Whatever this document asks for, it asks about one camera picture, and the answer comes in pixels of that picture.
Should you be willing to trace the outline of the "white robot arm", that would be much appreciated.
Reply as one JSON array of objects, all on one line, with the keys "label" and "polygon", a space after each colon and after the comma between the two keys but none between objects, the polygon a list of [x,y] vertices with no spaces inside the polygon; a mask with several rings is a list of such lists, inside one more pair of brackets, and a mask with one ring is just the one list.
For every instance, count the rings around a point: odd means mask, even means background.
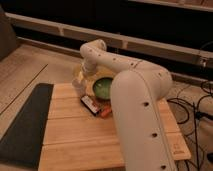
[{"label": "white robot arm", "polygon": [[172,86],[170,72],[157,64],[107,51],[94,40],[80,47],[84,77],[99,65],[116,73],[110,101],[126,171],[177,171],[157,102]]}]

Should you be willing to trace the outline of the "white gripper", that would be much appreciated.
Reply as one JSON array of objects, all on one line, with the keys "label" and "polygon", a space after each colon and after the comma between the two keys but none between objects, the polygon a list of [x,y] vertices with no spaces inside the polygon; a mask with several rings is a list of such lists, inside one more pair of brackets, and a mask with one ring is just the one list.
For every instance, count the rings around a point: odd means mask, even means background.
[{"label": "white gripper", "polygon": [[91,76],[97,73],[97,67],[88,68],[84,64],[76,67],[71,84],[78,95],[85,95],[87,82]]}]

